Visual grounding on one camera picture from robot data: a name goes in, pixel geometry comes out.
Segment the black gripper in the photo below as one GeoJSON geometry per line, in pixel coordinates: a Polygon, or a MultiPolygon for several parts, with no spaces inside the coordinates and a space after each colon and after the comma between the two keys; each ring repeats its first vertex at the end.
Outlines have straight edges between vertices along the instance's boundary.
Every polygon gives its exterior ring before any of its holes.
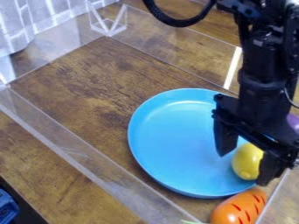
{"type": "Polygon", "coordinates": [[[216,94],[212,110],[216,152],[223,157],[244,138],[263,152],[256,184],[267,186],[285,169],[295,168],[299,158],[299,134],[291,128],[287,115],[292,107],[297,78],[275,73],[240,70],[239,95],[216,94]]]}

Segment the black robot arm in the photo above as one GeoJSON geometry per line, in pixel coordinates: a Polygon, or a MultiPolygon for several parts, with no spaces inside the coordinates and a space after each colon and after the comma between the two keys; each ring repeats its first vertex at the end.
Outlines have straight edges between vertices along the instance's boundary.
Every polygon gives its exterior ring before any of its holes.
{"type": "Polygon", "coordinates": [[[243,49],[233,98],[216,94],[212,110],[216,151],[223,156],[240,138],[263,152],[256,183],[267,186],[297,166],[299,133],[287,121],[299,79],[299,1],[217,0],[232,13],[243,49]]]}

